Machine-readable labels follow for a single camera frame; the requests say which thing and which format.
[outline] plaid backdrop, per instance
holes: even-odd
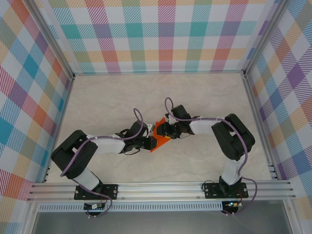
[[[73,69],[83,73],[241,70],[249,52],[246,46],[251,35],[258,34],[257,21],[267,3],[49,0],[42,4],[47,1],[36,0]]]
[[[0,0],[0,234],[41,182],[69,78],[21,0]]]
[[[283,179],[293,182],[312,230],[312,1],[293,0],[250,74]]]

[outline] enclosure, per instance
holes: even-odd
[[[311,70],[310,0],[0,0],[0,233],[311,233]],[[117,191],[86,215],[51,153],[129,129],[133,108],[155,124],[166,97],[252,133],[244,212],[207,198],[227,158],[195,134],[94,155]]]

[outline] orange object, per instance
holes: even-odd
[[[163,144],[165,144],[166,142],[168,142],[170,140],[169,137],[157,135],[157,127],[159,125],[163,124],[164,122],[166,122],[166,119],[162,118],[161,121],[156,122],[156,124],[155,124],[155,128],[154,128],[154,131],[153,131],[153,137],[156,138],[156,140],[157,140],[157,146],[155,148],[153,148],[151,150],[151,152],[153,152],[154,150],[158,149],[160,146],[162,146]]]

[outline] marble floor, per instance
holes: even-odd
[[[138,108],[147,123],[159,121],[170,96],[191,116],[224,117],[235,113],[253,133],[256,144],[242,175],[271,179],[240,74],[158,74],[76,77],[58,145],[73,131],[103,136],[131,127]],[[155,152],[133,156],[94,155],[88,168],[103,182],[160,182],[218,180],[225,156],[214,135],[170,140]],[[69,182],[59,177],[52,163],[48,182]]]

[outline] black mounting plate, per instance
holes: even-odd
[[[117,184],[103,184],[101,187],[101,194],[109,196],[112,200],[117,199],[118,185]],[[101,200],[101,196],[91,194],[85,191],[80,186],[76,186],[74,200]]]
[[[246,183],[240,183],[237,189],[233,191],[228,196],[225,196],[224,193],[219,189],[219,183],[204,183],[203,189],[205,191],[205,198],[241,198],[238,191],[242,193],[243,198],[248,198],[248,191]]]

